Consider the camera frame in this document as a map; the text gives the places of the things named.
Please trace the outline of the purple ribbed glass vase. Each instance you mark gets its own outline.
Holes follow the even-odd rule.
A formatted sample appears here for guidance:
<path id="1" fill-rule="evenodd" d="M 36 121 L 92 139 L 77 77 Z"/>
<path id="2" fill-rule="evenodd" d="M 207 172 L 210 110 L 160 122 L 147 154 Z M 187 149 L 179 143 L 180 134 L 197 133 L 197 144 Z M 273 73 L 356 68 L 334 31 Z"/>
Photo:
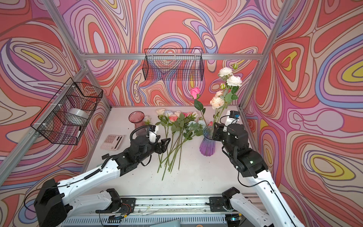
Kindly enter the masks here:
<path id="1" fill-rule="evenodd" d="M 199 146 L 199 151 L 203 156 L 210 157 L 215 154 L 216 142 L 213 140 L 213 126 L 208 126 L 203 131 L 203 140 Z"/>

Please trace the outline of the peach rose spray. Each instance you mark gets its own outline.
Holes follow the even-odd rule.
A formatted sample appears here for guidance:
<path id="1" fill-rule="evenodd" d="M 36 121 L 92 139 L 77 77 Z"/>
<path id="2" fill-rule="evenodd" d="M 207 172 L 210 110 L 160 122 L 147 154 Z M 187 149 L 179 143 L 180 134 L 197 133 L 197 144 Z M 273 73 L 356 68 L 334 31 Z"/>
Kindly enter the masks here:
<path id="1" fill-rule="evenodd" d="M 224 110 L 225 100 L 223 95 L 224 93 L 222 90 L 218 91 L 210 101 L 210 105 L 212 106 L 212 109 L 215 111 L 213 115 L 213 124 L 220 120 L 221 114 Z"/>

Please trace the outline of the white rose spray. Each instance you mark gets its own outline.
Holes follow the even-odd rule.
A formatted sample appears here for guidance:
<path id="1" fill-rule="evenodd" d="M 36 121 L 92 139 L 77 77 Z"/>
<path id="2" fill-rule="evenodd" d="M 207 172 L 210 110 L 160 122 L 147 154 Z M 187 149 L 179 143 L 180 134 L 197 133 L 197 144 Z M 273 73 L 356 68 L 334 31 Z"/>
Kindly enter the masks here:
<path id="1" fill-rule="evenodd" d="M 237 69 L 237 64 L 233 64 L 232 68 L 224 67 L 218 72 L 218 77 L 222 79 L 219 91 L 216 93 L 218 104 L 216 109 L 216 120 L 219 122 L 222 118 L 222 113 L 238 99 L 237 91 L 242 86 L 242 78 L 235 76 L 233 71 Z"/>

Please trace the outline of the pink rose stem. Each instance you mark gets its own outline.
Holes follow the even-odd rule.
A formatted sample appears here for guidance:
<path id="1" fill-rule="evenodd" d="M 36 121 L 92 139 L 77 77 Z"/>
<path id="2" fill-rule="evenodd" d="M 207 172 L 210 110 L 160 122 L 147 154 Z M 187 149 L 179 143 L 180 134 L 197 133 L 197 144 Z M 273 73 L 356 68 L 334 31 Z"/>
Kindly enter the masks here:
<path id="1" fill-rule="evenodd" d="M 202 120 L 203 120 L 203 122 L 205 124 L 203 135 L 206 138 L 207 137 L 207 132 L 208 132 L 208 124 L 207 124 L 207 121 L 206 121 L 206 118 L 205 118 L 205 115 L 204 115 L 206 109 L 203 106 L 203 104 L 199 101 L 200 93 L 201 93 L 201 90 L 199 88 L 193 88 L 193 89 L 190 90 L 190 95 L 194 100 L 194 107 L 198 111 L 200 111 Z"/>

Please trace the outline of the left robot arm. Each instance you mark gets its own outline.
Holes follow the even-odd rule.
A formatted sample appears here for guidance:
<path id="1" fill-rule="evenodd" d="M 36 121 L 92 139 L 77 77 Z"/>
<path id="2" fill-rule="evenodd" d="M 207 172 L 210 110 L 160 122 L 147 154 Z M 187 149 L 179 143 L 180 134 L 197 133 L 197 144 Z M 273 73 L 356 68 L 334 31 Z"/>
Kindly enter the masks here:
<path id="1" fill-rule="evenodd" d="M 115 189 L 88 196 L 84 193 L 131 172 L 146 158 L 151 158 L 153 153 L 165 153 L 170 141 L 158 135 L 154 139 L 138 136 L 130 141 L 130 146 L 122 153 L 104 155 L 99 167 L 59 182 L 54 179 L 46 181 L 34 201 L 39 225 L 56 227 L 66 218 L 87 212 L 120 212 L 123 201 Z"/>

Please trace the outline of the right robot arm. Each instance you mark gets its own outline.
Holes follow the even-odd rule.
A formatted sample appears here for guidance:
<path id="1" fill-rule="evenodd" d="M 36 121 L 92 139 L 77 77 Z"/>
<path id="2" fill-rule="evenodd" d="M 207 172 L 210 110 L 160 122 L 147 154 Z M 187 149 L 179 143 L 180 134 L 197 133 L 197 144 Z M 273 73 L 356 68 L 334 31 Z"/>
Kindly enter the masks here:
<path id="1" fill-rule="evenodd" d="M 255 227 L 304 226 L 283 198 L 261 154 L 249 147 L 248 133 L 242 124 L 215 123 L 212 139 L 222 143 L 223 153 L 238 176 L 246 180 L 244 186 L 255 190 L 266 212 L 249 202 L 235 187 L 222 193 L 228 209 L 239 212 Z"/>

